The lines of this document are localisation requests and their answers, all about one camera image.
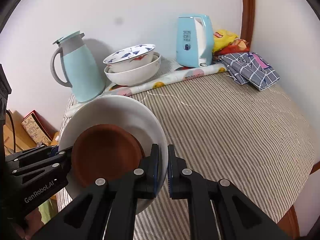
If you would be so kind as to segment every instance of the bowl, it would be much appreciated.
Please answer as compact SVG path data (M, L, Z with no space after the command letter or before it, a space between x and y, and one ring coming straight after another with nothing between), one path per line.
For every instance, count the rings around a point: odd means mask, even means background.
M153 143L159 145L159 167L156 194L159 193L168 167L168 145L164 131L155 115L139 101L118 95L102 96L83 106L68 122L61 135L59 150L74 145L79 135L97 124L114 124L132 134L141 144L145 156L150 156ZM84 187L81 186L71 167L67 175L66 190L74 199ZM139 213L152 203L150 199L138 199Z
M134 136L116 125L98 124L77 138L71 163L81 186L87 187L99 178L120 179L138 168L142 157L143 149Z
M106 57L103 63L114 73L135 69L151 62L155 47L153 44L141 44L121 49Z
M113 73L109 67L104 69L104 73L110 79L111 82L121 86L134 86L141 84L154 76L159 70L161 62L161 56L155 52L152 58L152 62L142 67L138 67L132 70Z

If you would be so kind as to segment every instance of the yellow chip bag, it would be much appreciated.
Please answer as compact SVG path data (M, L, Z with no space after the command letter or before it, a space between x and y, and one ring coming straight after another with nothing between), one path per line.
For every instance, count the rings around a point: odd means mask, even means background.
M216 52L232 43L238 35L227 30L218 30L213 34L214 46L212 52Z

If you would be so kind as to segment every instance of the gray handle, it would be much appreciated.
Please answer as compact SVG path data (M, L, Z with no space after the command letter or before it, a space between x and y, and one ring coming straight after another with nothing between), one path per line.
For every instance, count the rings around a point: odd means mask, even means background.
M59 53L61 53L61 52L62 52L62 47L59 47L59 48L57 48L57 50L56 50L56 51L54 52L54 54L52 55L51 62L50 62L51 74L52 74L53 78L54 78L60 85L62 85L62 86L64 86L64 87L69 87L69 88L71 88L71 87L72 87L71 83L70 83L70 82L63 82L63 81L58 77L58 75L57 75L57 73L56 73L56 70L55 70L55 68L54 68L54 59L55 59L55 57L56 57Z

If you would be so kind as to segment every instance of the table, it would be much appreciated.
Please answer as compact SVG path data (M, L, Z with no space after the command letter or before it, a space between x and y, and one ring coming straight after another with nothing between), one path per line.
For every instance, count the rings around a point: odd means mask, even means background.
M312 169L312 130L277 84L260 92L218 73L131 97L155 114L189 168L206 179L229 179L274 222L292 206ZM65 190L58 193L58 207L69 201ZM134 239L190 239L188 224L187 201L169 198L166 179L136 216Z

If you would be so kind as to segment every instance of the silver rivet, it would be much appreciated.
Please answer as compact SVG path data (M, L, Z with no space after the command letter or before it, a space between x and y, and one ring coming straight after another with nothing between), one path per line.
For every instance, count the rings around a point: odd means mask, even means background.
M136 174L136 175L142 175L144 173L144 170L143 169L135 169L133 171L133 173Z
M105 182L106 182L106 180L103 178L96 179L96 184L98 186L102 186L103 184L105 184Z
M183 169L182 170L182 174L184 174L184 175L191 175L191 173L192 173L192 170L190 170L190 169Z
M230 181L227 179L222 179L222 180L220 180L220 184L223 187L228 187L230 185Z

